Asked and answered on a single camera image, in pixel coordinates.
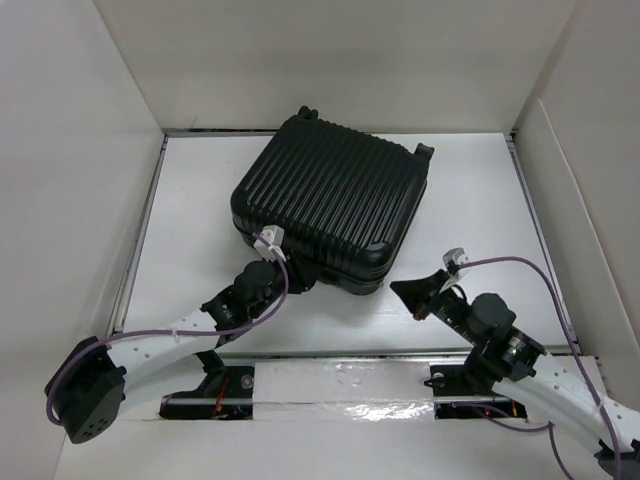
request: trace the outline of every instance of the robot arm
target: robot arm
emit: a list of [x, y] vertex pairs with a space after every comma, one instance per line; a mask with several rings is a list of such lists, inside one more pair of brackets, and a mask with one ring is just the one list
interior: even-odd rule
[[[444, 256], [447, 270], [419, 280], [393, 282], [416, 320], [429, 314], [473, 345], [463, 367], [472, 390], [492, 391], [534, 409], [564, 429], [592, 452], [609, 474], [615, 471], [614, 450], [621, 452], [622, 478], [640, 479], [640, 413], [599, 392], [596, 405], [586, 383], [567, 372], [544, 347], [513, 326], [516, 315], [496, 294], [478, 296], [471, 305], [451, 288], [466, 262], [462, 249]], [[611, 438], [601, 408], [613, 425]]]
[[[124, 408], [144, 402], [150, 394], [158, 398], [172, 393], [163, 386], [164, 369], [193, 354], [207, 373], [199, 390], [211, 393], [220, 387], [225, 366], [213, 349], [246, 333], [278, 298], [282, 302], [284, 294], [311, 289], [320, 274], [295, 251], [285, 257], [279, 249], [282, 234], [279, 227], [265, 227], [255, 245], [263, 260], [249, 263], [233, 285], [200, 310], [161, 329], [79, 342], [45, 387], [51, 421], [65, 428], [72, 443], [86, 442], [105, 431]], [[262, 248], [263, 241], [268, 248]], [[278, 264], [269, 261], [276, 258], [272, 249]]]

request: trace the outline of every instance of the cable connector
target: cable connector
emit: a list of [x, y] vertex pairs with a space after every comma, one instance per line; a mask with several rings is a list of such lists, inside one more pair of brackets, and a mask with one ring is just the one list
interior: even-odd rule
[[460, 267], [469, 262], [469, 257], [465, 253], [464, 248], [452, 248], [442, 256], [442, 261], [449, 273], [449, 280], [442, 286], [440, 292], [444, 292], [462, 280], [462, 277], [466, 275], [467, 272], [461, 271]]
[[284, 229], [277, 225], [268, 225], [262, 229], [260, 236], [270, 243], [270, 246], [265, 245], [259, 240], [253, 244], [253, 248], [260, 254], [262, 258], [270, 262], [275, 261], [276, 254], [280, 255], [280, 258], [286, 261], [286, 257], [282, 252], [280, 246], [284, 239]]

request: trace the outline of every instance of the black suitcase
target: black suitcase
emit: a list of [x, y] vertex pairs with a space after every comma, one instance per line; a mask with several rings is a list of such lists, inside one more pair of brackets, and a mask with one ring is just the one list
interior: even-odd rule
[[420, 203], [432, 155], [422, 144], [410, 153], [302, 107], [234, 190], [233, 223], [249, 245], [253, 232], [279, 225], [283, 250], [320, 265], [321, 281], [373, 293]]

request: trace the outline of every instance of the white wall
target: white wall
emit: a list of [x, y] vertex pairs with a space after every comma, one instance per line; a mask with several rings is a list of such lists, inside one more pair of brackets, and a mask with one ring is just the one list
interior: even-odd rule
[[640, 406], [640, 3], [580, 7], [516, 143], [581, 343]]
[[92, 3], [0, 1], [0, 465], [51, 478], [43, 388], [104, 328], [162, 135]]
[[575, 0], [95, 0], [161, 127], [504, 131]]

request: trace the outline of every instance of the cable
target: cable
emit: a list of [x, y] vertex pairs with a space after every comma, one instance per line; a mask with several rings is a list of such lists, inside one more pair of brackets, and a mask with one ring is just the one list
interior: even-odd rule
[[551, 450], [553, 450], [553, 456], [556, 457], [556, 462], [560, 466], [560, 470], [564, 473], [564, 476], [567, 477], [568, 480], [575, 480], [573, 476], [567, 470], [567, 467], [564, 466], [564, 462], [560, 458], [560, 453], [558, 452], [558, 446], [556, 445], [556, 437], [553, 434], [553, 427], [555, 425], [553, 423], [549, 423], [549, 443], [551, 443]]
[[[602, 402], [600, 400], [600, 395], [598, 394], [598, 390], [596, 389], [595, 385], [591, 381], [591, 378], [589, 378], [587, 369], [582, 363], [582, 360], [580, 359], [580, 355], [578, 354], [578, 351], [576, 350], [576, 347], [573, 344], [573, 340], [571, 339], [571, 334], [569, 333], [569, 327], [567, 326], [567, 321], [565, 319], [564, 312], [562, 311], [560, 300], [558, 299], [555, 289], [553, 288], [553, 284], [551, 283], [551, 280], [549, 280], [547, 275], [545, 275], [544, 271], [540, 267], [538, 267], [531, 260], [527, 260], [526, 258], [516, 257], [516, 256], [507, 256], [507, 257], [487, 258], [485, 260], [468, 262], [461, 265], [460, 268], [463, 269], [463, 268], [479, 267], [481, 265], [489, 265], [492, 263], [500, 263], [500, 262], [524, 263], [525, 265], [535, 270], [538, 275], [540, 275], [545, 285], [547, 286], [547, 289], [549, 290], [549, 294], [551, 295], [551, 299], [553, 300], [553, 306], [556, 310], [556, 314], [558, 315], [558, 319], [560, 320], [560, 327], [562, 328], [562, 333], [567, 339], [567, 343], [569, 345], [569, 350], [571, 351], [571, 355], [573, 356], [574, 360], [576, 361], [576, 364], [578, 365], [578, 369], [580, 370], [580, 373], [584, 378], [584, 382], [587, 385], [587, 388], [589, 389], [589, 393], [591, 393], [591, 396], [593, 397], [593, 400], [595, 401], [596, 405], [602, 405]], [[620, 454], [620, 443], [618, 442], [618, 436], [616, 435], [615, 429], [613, 428], [613, 423], [611, 422], [611, 418], [609, 417], [609, 414], [607, 413], [604, 406], [600, 407], [600, 415], [602, 416], [602, 421], [604, 422], [605, 426], [607, 427], [607, 430], [609, 431], [609, 435], [611, 435], [611, 444], [613, 446], [613, 455], [614, 455], [615, 465], [616, 465], [613, 478], [614, 480], [621, 480], [622, 479], [622, 458]], [[553, 433], [550, 434], [550, 438], [552, 441], [551, 447], [554, 448], [555, 441], [553, 439]], [[559, 459], [560, 459], [559, 455], [556, 455], [556, 460], [559, 460]], [[567, 475], [567, 478], [572, 478], [570, 475], [568, 475], [569, 472], [566, 471], [566, 468], [564, 468], [564, 465], [562, 465], [560, 461], [558, 463], [560, 464], [560, 468], [562, 469], [562, 471], [565, 472], [565, 475]]]
[[[264, 243], [267, 247], [272, 247], [272, 245], [268, 241], [266, 241], [263, 237], [261, 237], [257, 233], [254, 233], [253, 237], [256, 240]], [[62, 425], [62, 422], [60, 421], [60, 419], [57, 418], [53, 413], [53, 399], [55, 397], [55, 394], [58, 388], [60, 387], [60, 382], [71, 371], [71, 369], [75, 367], [78, 364], [78, 362], [85, 357], [85, 355], [91, 353], [92, 351], [94, 351], [99, 347], [110, 345], [113, 342], [117, 342], [118, 340], [124, 340], [125, 338], [142, 337], [142, 336], [182, 335], [184, 337], [219, 337], [221, 335], [237, 335], [237, 334], [248, 332], [249, 330], [257, 327], [258, 325], [266, 322], [271, 317], [273, 317], [275, 313], [280, 309], [282, 304], [284, 303], [285, 298], [287, 298], [287, 292], [289, 291], [289, 275], [287, 274], [287, 267], [285, 267], [284, 265], [284, 262], [285, 262], [284, 258], [282, 258], [275, 249], [271, 249], [271, 252], [275, 256], [276, 261], [278, 262], [278, 265], [282, 269], [282, 275], [284, 276], [284, 291], [282, 292], [282, 295], [280, 296], [278, 303], [276, 303], [275, 307], [273, 307], [269, 312], [267, 312], [261, 319], [256, 320], [255, 322], [250, 323], [249, 325], [244, 325], [242, 327], [232, 328], [229, 330], [222, 330], [219, 332], [216, 330], [194, 332], [192, 330], [163, 330], [158, 328], [158, 329], [151, 329], [151, 330], [136, 330], [133, 332], [118, 333], [116, 335], [111, 335], [109, 337], [103, 338], [102, 340], [98, 340], [97, 342], [92, 343], [91, 345], [83, 348], [76, 355], [74, 355], [65, 364], [62, 370], [60, 370], [60, 373], [56, 376], [55, 380], [51, 384], [49, 395], [47, 395], [47, 406], [46, 406], [47, 418], [49, 419], [49, 421], [54, 425]]]
[[516, 427], [514, 425], [507, 425], [506, 423], [499, 422], [495, 418], [491, 418], [485, 415], [484, 411], [491, 410], [492, 412], [496, 412], [502, 415], [503, 417], [507, 417], [507, 418], [509, 418], [509, 414], [498, 407], [494, 407], [493, 405], [484, 405], [482, 403], [473, 403], [473, 402], [456, 402], [456, 406], [473, 408], [476, 411], [476, 413], [482, 418], [486, 418], [491, 423], [495, 423], [496, 425], [499, 425], [502, 428], [506, 428], [507, 430], [511, 430], [514, 432], [541, 433], [541, 432], [546, 432], [549, 429], [549, 425], [543, 425], [541, 427], [523, 428], [523, 427]]

